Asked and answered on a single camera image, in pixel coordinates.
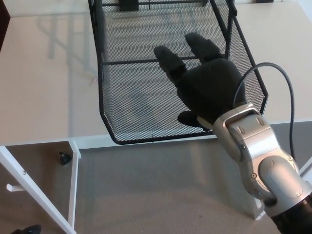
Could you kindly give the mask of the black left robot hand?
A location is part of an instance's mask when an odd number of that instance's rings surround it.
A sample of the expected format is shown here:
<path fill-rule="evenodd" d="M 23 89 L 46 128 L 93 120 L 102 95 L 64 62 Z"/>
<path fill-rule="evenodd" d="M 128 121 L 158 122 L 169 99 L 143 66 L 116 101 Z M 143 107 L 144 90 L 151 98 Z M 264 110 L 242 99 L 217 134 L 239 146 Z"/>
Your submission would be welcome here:
<path fill-rule="evenodd" d="M 41 225 L 32 225 L 24 229 L 16 229 L 11 234 L 41 234 Z"/>

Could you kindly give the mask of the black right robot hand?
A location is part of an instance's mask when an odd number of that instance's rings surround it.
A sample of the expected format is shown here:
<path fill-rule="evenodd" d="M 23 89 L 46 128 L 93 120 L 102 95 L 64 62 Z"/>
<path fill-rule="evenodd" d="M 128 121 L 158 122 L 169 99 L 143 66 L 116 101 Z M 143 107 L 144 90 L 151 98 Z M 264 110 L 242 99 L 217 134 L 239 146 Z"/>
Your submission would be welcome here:
<path fill-rule="evenodd" d="M 154 54 L 188 107 L 177 120 L 208 131 L 221 115 L 247 103 L 245 87 L 239 84 L 242 75 L 211 40 L 198 33 L 186 34 L 185 40 L 200 60 L 199 66 L 187 69 L 182 59 L 163 45 L 155 47 Z"/>

